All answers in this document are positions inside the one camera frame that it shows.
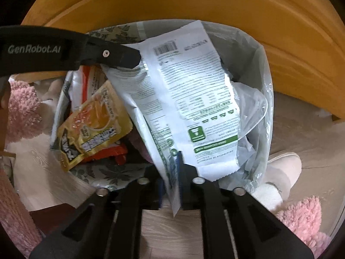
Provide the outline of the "person left hand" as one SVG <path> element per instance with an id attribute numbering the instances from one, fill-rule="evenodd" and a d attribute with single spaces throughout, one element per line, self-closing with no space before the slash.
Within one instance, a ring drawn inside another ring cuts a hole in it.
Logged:
<path id="1" fill-rule="evenodd" d="M 8 125 L 8 102 L 11 95 L 9 76 L 1 77 L 1 151 L 5 148 Z"/>

